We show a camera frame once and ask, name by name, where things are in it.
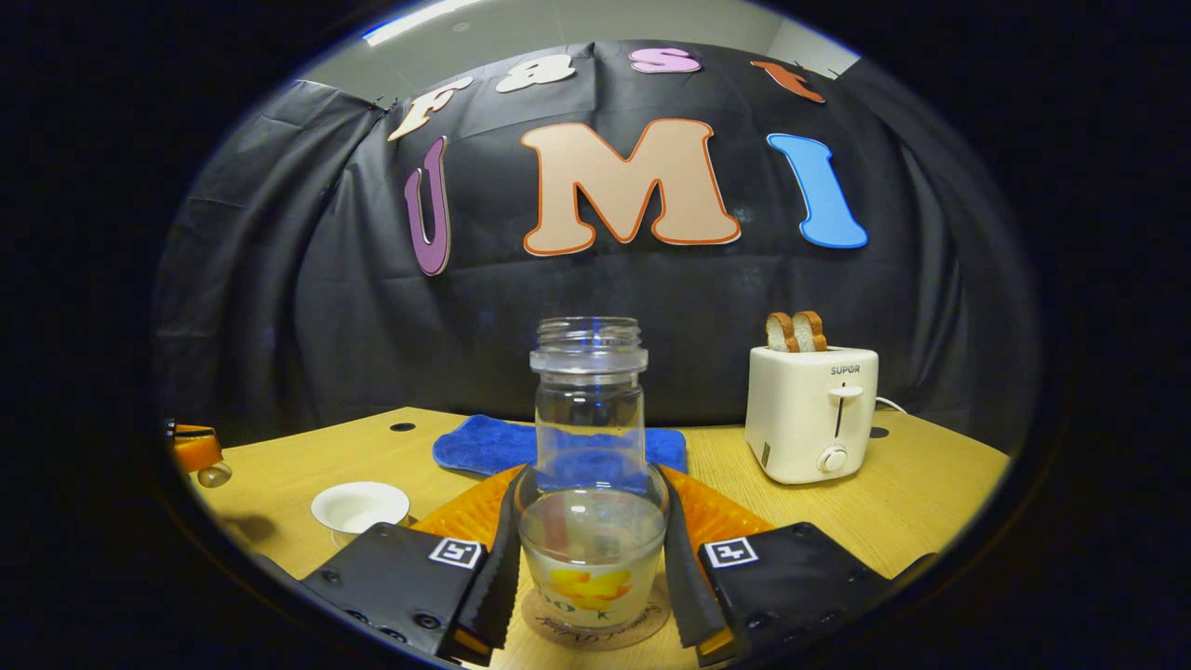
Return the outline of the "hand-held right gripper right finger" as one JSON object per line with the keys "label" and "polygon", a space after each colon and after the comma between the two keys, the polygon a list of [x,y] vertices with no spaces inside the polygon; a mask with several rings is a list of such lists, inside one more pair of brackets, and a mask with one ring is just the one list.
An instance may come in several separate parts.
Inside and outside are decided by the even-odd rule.
{"label": "hand-held right gripper right finger", "polygon": [[902,589],[933,555],[886,577],[812,522],[778,527],[674,468],[666,580],[680,643],[701,666],[803,651]]}

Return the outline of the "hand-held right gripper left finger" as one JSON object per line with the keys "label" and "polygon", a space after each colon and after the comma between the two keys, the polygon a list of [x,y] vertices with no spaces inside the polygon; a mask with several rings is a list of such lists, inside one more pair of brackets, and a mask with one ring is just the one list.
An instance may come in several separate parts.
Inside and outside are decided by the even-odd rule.
{"label": "hand-held right gripper left finger", "polygon": [[303,589],[400,651],[488,666],[515,614],[525,474],[506,468],[411,527],[375,522]]}

